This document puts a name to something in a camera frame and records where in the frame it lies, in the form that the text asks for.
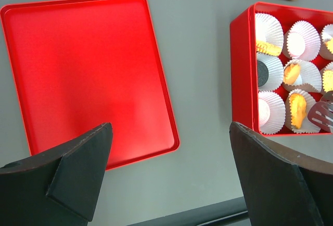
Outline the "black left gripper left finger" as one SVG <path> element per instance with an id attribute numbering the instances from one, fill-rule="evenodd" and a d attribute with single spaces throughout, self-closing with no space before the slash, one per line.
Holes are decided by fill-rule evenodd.
<path id="1" fill-rule="evenodd" d="M 112 125 L 102 123 L 1 167 L 1 225 L 88 225 L 111 144 Z"/>

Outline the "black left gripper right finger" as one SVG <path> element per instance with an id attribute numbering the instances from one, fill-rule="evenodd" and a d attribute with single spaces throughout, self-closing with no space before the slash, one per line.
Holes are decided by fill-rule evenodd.
<path id="1" fill-rule="evenodd" d="M 332 225 L 332 163 L 239 122 L 229 137 L 252 225 Z"/>

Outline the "metal tongs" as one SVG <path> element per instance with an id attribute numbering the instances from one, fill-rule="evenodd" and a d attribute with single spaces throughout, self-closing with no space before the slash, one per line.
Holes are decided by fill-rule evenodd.
<path id="1" fill-rule="evenodd" d="M 322 130 L 332 133 L 332 91 L 322 96 L 308 112 L 308 120 Z"/>

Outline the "yellow fish cookie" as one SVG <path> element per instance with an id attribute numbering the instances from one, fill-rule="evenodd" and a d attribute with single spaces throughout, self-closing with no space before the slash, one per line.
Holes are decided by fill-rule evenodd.
<path id="1" fill-rule="evenodd" d="M 304 96 L 293 93 L 289 97 L 289 108 L 291 115 L 291 125 L 296 129 L 302 127 L 302 122 L 306 117 L 306 100 Z"/>

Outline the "black sandwich cookie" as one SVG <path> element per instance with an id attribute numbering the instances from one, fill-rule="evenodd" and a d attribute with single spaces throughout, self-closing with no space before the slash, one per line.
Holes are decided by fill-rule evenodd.
<path id="1" fill-rule="evenodd" d="M 258 72 L 258 87 L 262 87 L 266 84 L 269 78 L 269 71 L 265 63 L 257 61 L 257 72 Z"/>

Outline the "red box lid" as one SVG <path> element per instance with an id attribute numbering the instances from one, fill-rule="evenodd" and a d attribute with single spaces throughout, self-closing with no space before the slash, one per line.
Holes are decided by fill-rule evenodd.
<path id="1" fill-rule="evenodd" d="M 109 170 L 179 148 L 147 0 L 8 4 L 1 23 L 31 155 L 104 122 Z"/>

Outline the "tan rectangular biscuit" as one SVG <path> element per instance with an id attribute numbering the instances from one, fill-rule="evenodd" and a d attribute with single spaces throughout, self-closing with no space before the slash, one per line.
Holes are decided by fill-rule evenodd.
<path id="1" fill-rule="evenodd" d="M 265 41 L 256 40 L 256 51 L 272 56 L 279 56 L 282 48 Z"/>

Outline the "red cookie box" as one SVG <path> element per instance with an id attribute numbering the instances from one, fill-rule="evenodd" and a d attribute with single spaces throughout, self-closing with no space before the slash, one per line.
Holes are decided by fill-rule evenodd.
<path id="1" fill-rule="evenodd" d="M 256 2 L 230 23 L 230 67 L 232 119 L 259 132 L 258 75 L 255 51 L 255 14 L 261 12 L 278 19 L 287 32 L 299 20 L 317 31 L 332 23 L 332 12 L 304 7 Z"/>

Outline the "orange flower cookie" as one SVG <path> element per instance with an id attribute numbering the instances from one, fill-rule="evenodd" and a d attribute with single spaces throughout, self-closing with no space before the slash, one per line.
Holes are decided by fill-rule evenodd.
<path id="1" fill-rule="evenodd" d="M 326 48 L 328 51 L 333 54 L 333 39 L 330 39 L 329 41 L 324 42 Z"/>

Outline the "pink sandwich cookie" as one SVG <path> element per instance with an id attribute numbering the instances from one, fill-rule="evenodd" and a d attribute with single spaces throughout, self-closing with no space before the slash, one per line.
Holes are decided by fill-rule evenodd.
<path id="1" fill-rule="evenodd" d="M 289 33 L 287 37 L 287 50 L 291 57 L 299 57 L 305 51 L 305 41 L 297 32 Z"/>

